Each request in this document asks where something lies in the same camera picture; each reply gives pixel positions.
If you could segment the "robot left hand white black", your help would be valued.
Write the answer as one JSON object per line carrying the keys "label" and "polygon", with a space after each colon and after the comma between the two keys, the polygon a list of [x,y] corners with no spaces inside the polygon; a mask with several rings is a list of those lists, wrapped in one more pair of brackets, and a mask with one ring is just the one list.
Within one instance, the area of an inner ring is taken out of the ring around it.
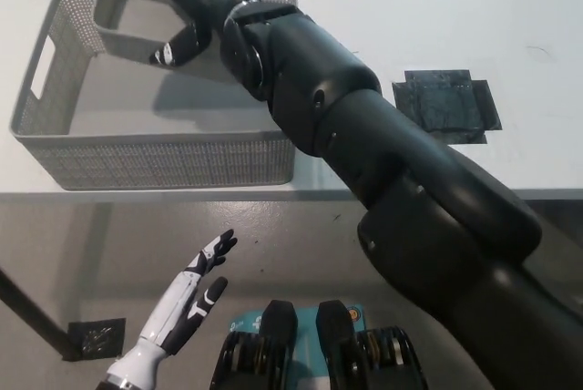
{"label": "robot left hand white black", "polygon": [[197,295],[199,282],[226,261],[226,254],[236,243],[234,231],[228,230],[202,248],[164,292],[139,339],[156,345],[168,355],[177,354],[228,285],[226,278],[219,277],[202,295]]}

